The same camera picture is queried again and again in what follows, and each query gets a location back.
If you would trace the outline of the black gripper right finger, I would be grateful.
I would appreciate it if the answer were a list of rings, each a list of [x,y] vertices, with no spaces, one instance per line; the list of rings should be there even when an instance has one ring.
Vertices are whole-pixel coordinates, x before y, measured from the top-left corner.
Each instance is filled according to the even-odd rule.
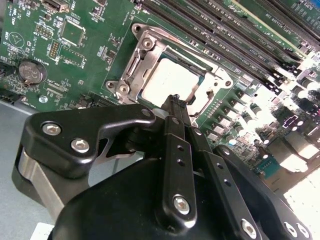
[[[310,230],[291,208],[228,148],[211,149],[204,134],[191,125],[187,104],[179,102],[187,127],[194,166],[201,169],[218,205],[228,240],[311,240]]]

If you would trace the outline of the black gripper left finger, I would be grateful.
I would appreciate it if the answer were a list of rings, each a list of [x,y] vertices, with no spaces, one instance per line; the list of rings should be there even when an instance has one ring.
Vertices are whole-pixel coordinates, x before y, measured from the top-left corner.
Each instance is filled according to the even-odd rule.
[[[197,207],[180,102],[169,96],[164,118],[140,104],[33,114],[23,126],[12,181],[57,220],[69,201],[92,187],[89,172],[101,155],[142,151],[144,160],[159,162],[157,222],[166,230],[188,230]]]

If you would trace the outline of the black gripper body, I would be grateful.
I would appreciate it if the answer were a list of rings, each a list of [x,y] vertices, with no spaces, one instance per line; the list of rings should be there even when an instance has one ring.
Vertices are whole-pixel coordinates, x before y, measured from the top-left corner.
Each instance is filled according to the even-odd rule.
[[[141,160],[78,194],[63,208],[53,240],[230,240],[226,220],[209,193],[207,180],[194,176],[197,222],[174,234],[155,216],[160,163]]]

